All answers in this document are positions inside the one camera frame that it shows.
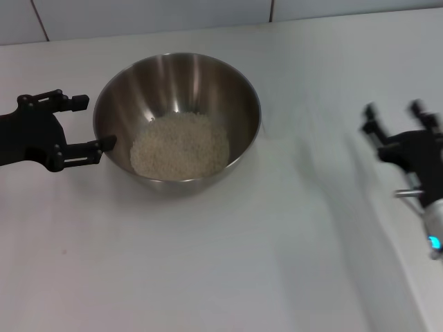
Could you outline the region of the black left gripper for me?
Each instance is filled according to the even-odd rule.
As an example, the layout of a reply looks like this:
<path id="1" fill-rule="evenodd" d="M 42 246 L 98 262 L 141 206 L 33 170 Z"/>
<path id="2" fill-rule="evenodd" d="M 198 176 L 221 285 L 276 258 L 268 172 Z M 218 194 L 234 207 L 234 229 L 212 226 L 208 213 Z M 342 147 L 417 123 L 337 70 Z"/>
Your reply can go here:
<path id="1" fill-rule="evenodd" d="M 65 168 L 95 165 L 111 151 L 117 137 L 67 144 L 61 124 L 53 113 L 84 111 L 89 96 L 69 98 L 56 89 L 38 95 L 20 95 L 17 109 L 0 116 L 0 166 L 33 161 L 50 172 Z"/>

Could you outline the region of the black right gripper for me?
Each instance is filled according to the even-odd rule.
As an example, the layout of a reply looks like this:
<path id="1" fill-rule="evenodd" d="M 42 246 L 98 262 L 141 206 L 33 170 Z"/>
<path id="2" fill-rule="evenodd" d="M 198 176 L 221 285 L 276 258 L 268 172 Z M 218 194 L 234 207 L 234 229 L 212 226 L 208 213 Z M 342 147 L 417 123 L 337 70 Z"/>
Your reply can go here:
<path id="1" fill-rule="evenodd" d="M 431 133 L 442 130 L 437 116 L 426 112 L 421 100 L 413 100 L 409 109 L 425 130 L 387 137 L 377 119 L 375 105 L 369 103 L 363 110 L 361 131 L 377 149 L 381 161 L 397 165 L 405 173 L 414 173 L 418 177 L 419 188 L 423 191 L 419 202 L 426 208 L 443 199 L 443 140 Z"/>

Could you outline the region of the stainless steel mixing bowl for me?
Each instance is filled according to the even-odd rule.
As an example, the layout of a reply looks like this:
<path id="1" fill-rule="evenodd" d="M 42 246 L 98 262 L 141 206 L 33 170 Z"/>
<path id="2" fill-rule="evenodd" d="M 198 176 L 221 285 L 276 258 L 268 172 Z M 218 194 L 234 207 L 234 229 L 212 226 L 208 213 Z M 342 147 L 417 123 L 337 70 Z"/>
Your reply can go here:
<path id="1" fill-rule="evenodd" d="M 139 176 L 130 163 L 136 135 L 151 120 L 169 113 L 206 114 L 227 133 L 228 164 L 216 174 L 185 181 Z M 260 99 L 235 67 L 196 53 L 167 53 L 142 59 L 115 75 L 101 91 L 93 112 L 96 138 L 115 135 L 107 158 L 152 191 L 184 196 L 226 178 L 253 146 L 260 130 Z"/>

